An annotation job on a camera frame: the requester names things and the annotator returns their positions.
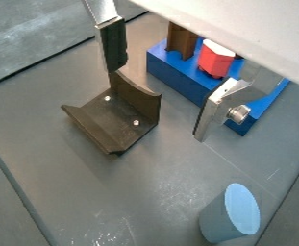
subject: blue block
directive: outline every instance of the blue block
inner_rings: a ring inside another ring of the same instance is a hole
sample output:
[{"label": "blue block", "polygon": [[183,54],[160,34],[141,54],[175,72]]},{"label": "blue block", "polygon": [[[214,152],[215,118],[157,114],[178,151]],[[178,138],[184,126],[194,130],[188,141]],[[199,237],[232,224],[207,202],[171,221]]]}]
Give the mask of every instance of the blue block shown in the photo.
[{"label": "blue block", "polygon": [[[186,97],[198,107],[202,107],[204,97],[208,92],[220,83],[208,74],[198,69],[198,57],[202,48],[203,39],[198,38],[194,56],[186,61],[182,60],[182,54],[178,51],[167,52],[167,40],[162,40],[147,51],[147,72],[168,85],[183,97]],[[239,71],[243,67],[244,60],[232,61],[227,76],[239,79]],[[247,103],[251,108],[250,116],[242,125],[227,120],[224,125],[231,128],[239,135],[246,135],[250,127],[267,110],[280,92],[283,91],[288,79],[283,79],[270,95]]]}]

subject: gray floor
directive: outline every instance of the gray floor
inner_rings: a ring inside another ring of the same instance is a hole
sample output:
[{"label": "gray floor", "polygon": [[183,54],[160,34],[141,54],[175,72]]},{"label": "gray floor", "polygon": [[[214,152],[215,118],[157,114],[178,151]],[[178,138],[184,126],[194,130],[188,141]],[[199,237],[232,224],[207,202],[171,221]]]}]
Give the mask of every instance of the gray floor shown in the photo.
[{"label": "gray floor", "polygon": [[299,177],[256,246],[299,245]]},{"label": "gray floor", "polygon": [[145,51],[167,22],[127,24],[121,72],[163,94],[157,127],[121,156],[105,156],[60,105],[81,106],[108,88],[91,41],[0,84],[0,156],[56,245],[210,245],[198,215],[230,183],[259,204],[251,246],[299,173],[299,86],[291,84],[247,136],[224,126],[204,143],[191,135],[198,107],[145,73]]},{"label": "gray floor", "polygon": [[0,169],[0,246],[45,246],[41,232]]},{"label": "gray floor", "polygon": [[[125,19],[145,11],[115,2]],[[81,0],[0,1],[0,79],[92,36]]]}]

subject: black curved holder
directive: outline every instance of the black curved holder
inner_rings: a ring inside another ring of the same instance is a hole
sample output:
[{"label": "black curved holder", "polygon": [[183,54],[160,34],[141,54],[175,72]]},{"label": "black curved holder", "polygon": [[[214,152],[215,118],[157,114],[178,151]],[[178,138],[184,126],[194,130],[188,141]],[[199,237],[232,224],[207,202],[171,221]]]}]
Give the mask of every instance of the black curved holder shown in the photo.
[{"label": "black curved holder", "polygon": [[80,108],[61,109],[107,154],[121,154],[155,127],[162,95],[136,86],[120,72],[109,74],[111,88]]}]

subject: scratch on floor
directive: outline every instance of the scratch on floor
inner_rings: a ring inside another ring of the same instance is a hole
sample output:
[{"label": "scratch on floor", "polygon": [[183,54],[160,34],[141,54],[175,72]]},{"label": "scratch on floor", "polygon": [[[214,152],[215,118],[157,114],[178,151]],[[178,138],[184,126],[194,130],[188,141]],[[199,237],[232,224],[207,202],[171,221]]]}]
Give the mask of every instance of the scratch on floor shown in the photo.
[{"label": "scratch on floor", "polygon": [[174,195],[171,195],[170,197],[164,198],[163,201],[162,201],[162,203],[160,203],[160,206],[166,205],[166,203],[167,203],[171,199],[174,199],[176,196],[179,196],[179,195],[182,195],[182,194],[178,193],[178,194],[174,194]]},{"label": "scratch on floor", "polygon": [[268,190],[268,189],[266,189],[262,185],[260,185],[260,183],[207,144],[207,143],[204,143],[203,142],[203,144],[207,146],[207,148],[210,149],[210,150],[212,150],[215,153],[216,153],[216,155],[219,156],[219,157],[222,157],[224,160],[226,160],[226,162],[231,165],[231,166],[234,166],[234,168],[240,172],[240,173],[243,173],[244,175],[246,175],[246,177],[248,177],[250,178],[250,180],[275,198],[275,199],[278,199],[278,197],[271,193],[271,191]]},{"label": "scratch on floor", "polygon": [[278,168],[278,170],[267,177],[267,180],[270,180],[272,178],[272,176],[278,173],[280,169]]},{"label": "scratch on floor", "polygon": [[103,213],[103,210],[100,209],[97,213],[95,213],[95,218],[97,218],[100,216],[100,214]]},{"label": "scratch on floor", "polygon": [[87,230],[85,234],[83,235],[83,237],[87,237],[88,233],[89,233],[89,229]]},{"label": "scratch on floor", "polygon": [[132,230],[131,230],[131,226],[129,226],[128,220],[127,220],[124,217],[123,217],[123,220],[124,220],[124,224],[125,224],[125,226],[127,226],[128,232],[129,232],[131,237],[132,237],[133,246],[136,246],[135,237],[133,237],[133,232],[132,232]]}]

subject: screw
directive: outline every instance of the screw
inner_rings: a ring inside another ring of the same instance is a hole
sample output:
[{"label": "screw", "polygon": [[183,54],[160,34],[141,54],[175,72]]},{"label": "screw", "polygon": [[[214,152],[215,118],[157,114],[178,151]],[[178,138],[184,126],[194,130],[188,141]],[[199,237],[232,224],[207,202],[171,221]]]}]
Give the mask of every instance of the screw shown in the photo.
[{"label": "screw", "polygon": [[133,126],[139,126],[140,125],[140,121],[136,119],[135,121],[133,121]]},{"label": "screw", "polygon": [[246,105],[240,105],[228,110],[226,117],[230,118],[238,125],[240,125],[247,119],[248,114],[250,108]]}]

